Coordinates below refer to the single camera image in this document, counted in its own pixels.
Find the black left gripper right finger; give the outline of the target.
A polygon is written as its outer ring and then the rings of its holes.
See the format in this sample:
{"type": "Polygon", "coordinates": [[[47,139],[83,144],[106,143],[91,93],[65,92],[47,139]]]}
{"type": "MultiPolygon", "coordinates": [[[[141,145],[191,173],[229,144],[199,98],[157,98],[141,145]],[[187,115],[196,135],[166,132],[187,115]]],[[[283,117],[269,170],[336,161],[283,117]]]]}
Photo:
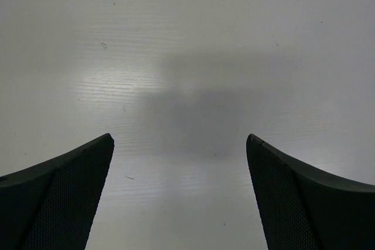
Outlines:
{"type": "Polygon", "coordinates": [[[251,181],[268,249],[374,249],[374,186],[247,138],[251,181]]]}

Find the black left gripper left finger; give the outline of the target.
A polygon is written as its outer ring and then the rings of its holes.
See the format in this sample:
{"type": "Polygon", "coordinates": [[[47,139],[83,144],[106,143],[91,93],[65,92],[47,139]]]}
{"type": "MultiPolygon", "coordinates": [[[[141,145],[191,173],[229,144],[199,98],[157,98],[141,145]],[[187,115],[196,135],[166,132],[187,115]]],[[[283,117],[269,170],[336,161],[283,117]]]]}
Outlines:
{"type": "Polygon", "coordinates": [[[106,133],[1,177],[1,249],[85,249],[114,152],[106,133]]]}

